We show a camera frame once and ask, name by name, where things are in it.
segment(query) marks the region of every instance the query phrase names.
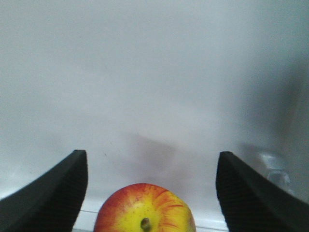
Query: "apple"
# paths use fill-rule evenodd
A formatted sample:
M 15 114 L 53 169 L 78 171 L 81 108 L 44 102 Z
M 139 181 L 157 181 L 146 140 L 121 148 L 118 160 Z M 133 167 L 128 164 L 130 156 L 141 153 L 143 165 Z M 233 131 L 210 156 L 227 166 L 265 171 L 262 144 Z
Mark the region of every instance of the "apple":
M 183 200 L 163 187 L 140 183 L 106 200 L 94 232 L 196 232 L 196 227 Z

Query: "clear plastic object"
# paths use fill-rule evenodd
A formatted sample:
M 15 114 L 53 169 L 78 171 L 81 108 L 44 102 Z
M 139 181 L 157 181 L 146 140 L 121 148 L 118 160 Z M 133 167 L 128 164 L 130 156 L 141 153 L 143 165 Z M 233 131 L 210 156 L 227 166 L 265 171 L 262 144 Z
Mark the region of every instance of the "clear plastic object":
M 267 180 L 294 196 L 284 159 L 270 152 L 259 152 L 256 170 Z

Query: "apple skin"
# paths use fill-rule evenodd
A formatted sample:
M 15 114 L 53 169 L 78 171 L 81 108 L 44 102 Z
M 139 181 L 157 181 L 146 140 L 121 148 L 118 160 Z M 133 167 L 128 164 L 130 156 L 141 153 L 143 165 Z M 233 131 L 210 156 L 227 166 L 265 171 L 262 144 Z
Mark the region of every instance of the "apple skin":
M 142 229 L 141 224 L 149 220 Z M 196 232 L 187 204 L 165 188 L 152 184 L 126 186 L 101 207 L 94 232 Z

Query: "white surface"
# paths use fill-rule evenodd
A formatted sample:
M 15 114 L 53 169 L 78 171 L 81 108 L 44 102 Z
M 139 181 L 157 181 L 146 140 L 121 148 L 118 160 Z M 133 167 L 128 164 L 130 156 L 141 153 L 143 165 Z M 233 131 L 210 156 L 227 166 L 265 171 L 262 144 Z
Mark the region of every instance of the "white surface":
M 197 222 L 223 222 L 218 153 L 282 148 L 307 73 L 308 7 L 1 1 L 0 197 L 86 149 L 84 211 L 151 182 Z

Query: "gray background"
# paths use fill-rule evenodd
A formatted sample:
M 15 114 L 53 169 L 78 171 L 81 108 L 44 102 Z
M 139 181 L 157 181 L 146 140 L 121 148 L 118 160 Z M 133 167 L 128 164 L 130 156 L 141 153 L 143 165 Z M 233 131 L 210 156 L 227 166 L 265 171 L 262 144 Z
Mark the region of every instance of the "gray background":
M 0 197 L 86 149 L 76 228 L 150 182 L 225 229 L 218 154 L 257 146 L 306 201 L 308 51 L 308 1 L 1 1 Z

